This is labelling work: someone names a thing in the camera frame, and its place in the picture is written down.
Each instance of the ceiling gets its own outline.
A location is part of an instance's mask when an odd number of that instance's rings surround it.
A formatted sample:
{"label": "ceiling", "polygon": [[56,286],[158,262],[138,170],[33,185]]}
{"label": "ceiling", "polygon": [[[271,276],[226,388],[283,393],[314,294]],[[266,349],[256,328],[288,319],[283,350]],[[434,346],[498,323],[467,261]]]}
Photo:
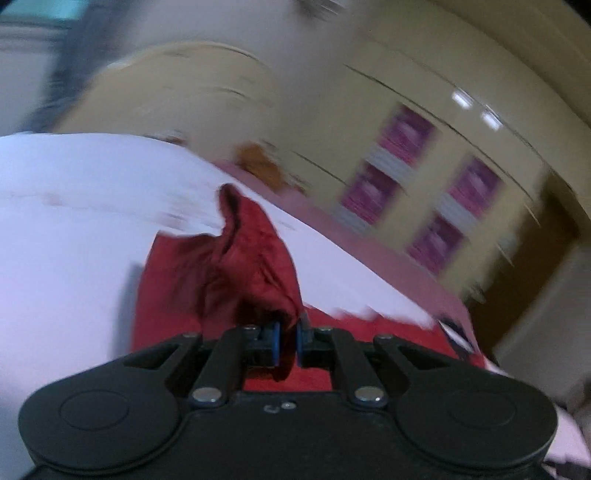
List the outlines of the ceiling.
{"label": "ceiling", "polygon": [[591,27],[563,0],[432,0],[529,65],[591,126]]}

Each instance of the door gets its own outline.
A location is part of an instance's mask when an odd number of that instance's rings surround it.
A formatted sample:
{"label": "door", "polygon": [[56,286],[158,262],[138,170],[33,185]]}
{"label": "door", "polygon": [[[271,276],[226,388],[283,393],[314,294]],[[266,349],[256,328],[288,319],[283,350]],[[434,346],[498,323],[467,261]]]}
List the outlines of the door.
{"label": "door", "polygon": [[575,222],[553,197],[544,200],[538,221],[539,225],[532,217],[526,220],[513,266],[504,262],[484,293],[485,302],[469,306],[486,355],[492,355],[492,348],[536,299],[579,237]]}

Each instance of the gray curtain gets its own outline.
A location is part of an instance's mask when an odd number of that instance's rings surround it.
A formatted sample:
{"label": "gray curtain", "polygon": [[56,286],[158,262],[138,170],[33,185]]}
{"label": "gray curtain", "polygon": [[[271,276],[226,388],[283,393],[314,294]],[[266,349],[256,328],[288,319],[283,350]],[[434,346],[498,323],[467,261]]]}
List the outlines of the gray curtain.
{"label": "gray curtain", "polygon": [[82,17],[59,42],[44,105],[22,130],[48,132],[79,98],[97,69],[116,57],[117,40],[137,0],[90,0]]}

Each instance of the window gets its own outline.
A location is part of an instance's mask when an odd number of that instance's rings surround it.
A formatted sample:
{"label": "window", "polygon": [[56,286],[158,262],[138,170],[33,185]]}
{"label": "window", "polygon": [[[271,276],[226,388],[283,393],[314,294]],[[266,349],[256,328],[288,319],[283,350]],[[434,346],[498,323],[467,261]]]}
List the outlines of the window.
{"label": "window", "polygon": [[83,14],[89,0],[13,0],[0,14],[0,21],[68,22]]}

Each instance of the red cloth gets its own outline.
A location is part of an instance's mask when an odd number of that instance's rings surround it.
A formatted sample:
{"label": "red cloth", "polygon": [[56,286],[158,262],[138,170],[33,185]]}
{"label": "red cloth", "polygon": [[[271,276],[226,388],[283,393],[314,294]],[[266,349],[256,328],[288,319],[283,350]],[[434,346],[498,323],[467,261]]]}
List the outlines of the red cloth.
{"label": "red cloth", "polygon": [[[132,349],[184,332],[216,339],[236,325],[263,324],[281,312],[281,368],[275,379],[257,372],[245,390],[330,390],[327,372],[291,368],[292,327],[304,307],[287,247],[261,207],[232,185],[220,188],[219,206],[226,222],[221,236],[156,236],[139,285]],[[345,328],[364,342],[391,333],[457,358],[439,327],[424,330],[380,316],[370,322],[354,316],[337,320],[316,309],[309,309],[309,318],[313,326]],[[473,357],[483,366],[481,355]]]}

